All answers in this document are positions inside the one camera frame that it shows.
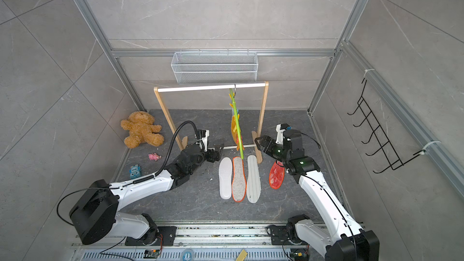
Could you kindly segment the white foam insole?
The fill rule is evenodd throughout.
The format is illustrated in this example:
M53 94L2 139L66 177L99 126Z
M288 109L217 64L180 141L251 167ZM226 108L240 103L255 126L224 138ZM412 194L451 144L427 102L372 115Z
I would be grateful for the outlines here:
M233 163L228 157L221 160L219 164L219 194L222 199L230 199L232 196L232 173Z

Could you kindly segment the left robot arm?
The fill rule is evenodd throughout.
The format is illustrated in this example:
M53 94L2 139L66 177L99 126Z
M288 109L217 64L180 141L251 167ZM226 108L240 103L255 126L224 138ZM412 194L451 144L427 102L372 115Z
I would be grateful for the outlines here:
M187 145L158 171L133 180L107 183L97 180L79 190L80 199L69 212L67 224L73 226L84 245L107 236L123 236L130 242L151 245L161 239L155 221L147 214L132 215L121 210L145 197L173 190L186 183L205 162L221 160L224 145L208 148L209 131L194 130L196 141Z

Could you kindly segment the yellow fuzzy insole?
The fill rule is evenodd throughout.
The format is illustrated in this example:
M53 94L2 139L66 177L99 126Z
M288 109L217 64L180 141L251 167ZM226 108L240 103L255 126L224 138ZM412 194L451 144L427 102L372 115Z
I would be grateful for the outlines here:
M235 116L232 116L232 121L231 121L231 133L232 133L232 137L233 137L233 141L234 141L235 145L238 145L238 144L239 144L239 140L238 140L238 128L237 128L237 125L236 125Z

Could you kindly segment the red orange-edged insole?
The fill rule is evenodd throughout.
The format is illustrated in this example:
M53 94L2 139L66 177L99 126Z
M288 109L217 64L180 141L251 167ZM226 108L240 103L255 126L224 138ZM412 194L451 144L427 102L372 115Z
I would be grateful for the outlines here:
M285 177L285 167L279 161L275 161L269 172L269 186L272 189L279 189Z

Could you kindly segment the grey felt orange-edged insole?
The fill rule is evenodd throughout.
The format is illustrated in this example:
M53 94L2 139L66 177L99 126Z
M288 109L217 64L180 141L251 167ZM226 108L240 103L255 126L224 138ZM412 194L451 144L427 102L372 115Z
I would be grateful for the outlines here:
M240 203L246 195L247 182L245 177L244 162L241 157L233 158L233 181L232 197L235 202Z

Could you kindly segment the grey striped insole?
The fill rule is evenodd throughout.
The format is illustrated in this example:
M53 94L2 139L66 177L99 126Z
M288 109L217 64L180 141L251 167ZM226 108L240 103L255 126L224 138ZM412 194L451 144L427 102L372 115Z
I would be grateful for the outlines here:
M246 196L250 203L255 204L261 196L261 178L255 155L248 156L247 166L248 179L246 184Z

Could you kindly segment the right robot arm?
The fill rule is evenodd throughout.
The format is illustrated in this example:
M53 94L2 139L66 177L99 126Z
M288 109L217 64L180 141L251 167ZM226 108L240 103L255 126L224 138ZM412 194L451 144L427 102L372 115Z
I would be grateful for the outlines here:
M327 261L377 261L380 241L348 213L328 186L320 167L305 154L302 133L286 123L276 127L277 137L255 139L258 150L282 163L286 172L306 192L326 225L316 226L307 216L298 215L287 222L293 243L305 242Z

